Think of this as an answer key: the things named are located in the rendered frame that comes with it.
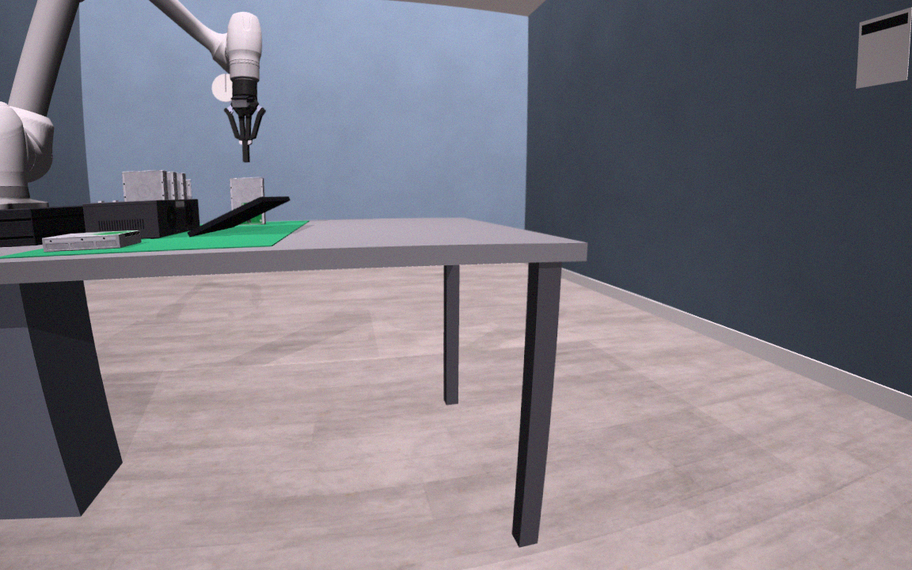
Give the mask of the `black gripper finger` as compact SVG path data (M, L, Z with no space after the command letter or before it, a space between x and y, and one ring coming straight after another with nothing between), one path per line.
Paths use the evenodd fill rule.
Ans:
M256 139L258 128L260 127L260 121L263 119L263 114L267 111L258 105L256 123L253 126L253 132L251 132L251 116L250 116L250 105L245 107L245 140L244 140L244 150L245 150L245 161L250 162L249 160L249 145L253 144L253 139Z
M234 137L236 139L239 139L239 143L242 145L243 162L246 162L245 161L245 150L244 150L244 140L245 140L244 139L245 138L244 116L242 115L242 107L237 108L237 109L238 109L240 134L238 132L238 126L236 125L235 120L233 118L233 108L231 106L228 108L224 108L224 112L226 113L226 115L228 115Z

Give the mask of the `black-framed status screen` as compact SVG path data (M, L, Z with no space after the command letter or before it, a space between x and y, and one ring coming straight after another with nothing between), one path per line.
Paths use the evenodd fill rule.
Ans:
M290 198L289 197L258 197L257 199L253 199L253 201L248 202L247 204L244 204L239 208L236 208L230 212L227 212L224 215L221 215L218 218L215 218L210 222L200 225L195 230L189 231L188 236L189 237L198 237L198 235L207 234L207 232L228 230L229 228L235 227L236 225L249 221L251 218L254 218L258 215L263 214L264 212L267 212L271 209L276 208L276 206L281 205L281 204L283 204L283 202L285 202L283 200L290 201ZM286 202L288 202L288 201L286 201ZM267 203L265 203L265 202L267 202ZM254 209L254 208L256 208L256 209Z

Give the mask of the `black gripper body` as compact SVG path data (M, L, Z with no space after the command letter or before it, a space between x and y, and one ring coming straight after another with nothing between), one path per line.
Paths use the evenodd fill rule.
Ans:
M249 97L254 97L254 102L249 102L250 104L250 116L256 112L258 107L257 102L257 81L250 79L235 79L232 81L232 97L233 95L249 95ZM242 115L245 116L245 107L242 107Z

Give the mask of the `green flat mat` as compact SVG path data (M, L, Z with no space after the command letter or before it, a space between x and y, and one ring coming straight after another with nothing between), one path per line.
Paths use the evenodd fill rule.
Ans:
M15 253L15 255L0 256L0 259L10 257L55 257L72 255L105 255L106 253L138 253L157 252L157 250L193 250L193 249L230 249L230 248L271 248L283 238L299 230L309 221L288 221L276 225L269 230L265 228L276 222L267 222L264 225L249 225L241 230L237 225L228 230L207 232L198 237L189 237L188 232L170 235L156 239L145 238L142 242L124 246L118 249L91 249L91 250L59 250L58 252L44 252L44 249L28 250L28 252ZM235 231L232 231L235 230ZM260 231L263 230L263 231ZM232 231L232 232L231 232ZM258 232L260 231L260 232ZM254 233L256 232L256 233Z

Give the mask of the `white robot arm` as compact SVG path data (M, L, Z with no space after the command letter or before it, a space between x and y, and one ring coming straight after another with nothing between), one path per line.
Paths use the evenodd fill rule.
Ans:
M9 102L0 101L0 210L48 208L48 202L30 199L28 183L46 176L53 165L54 126L47 118L48 105L83 1L37 0ZM260 81L263 35L257 16L237 12L231 16L227 35L219 35L178 0L149 1L205 46L231 81Z

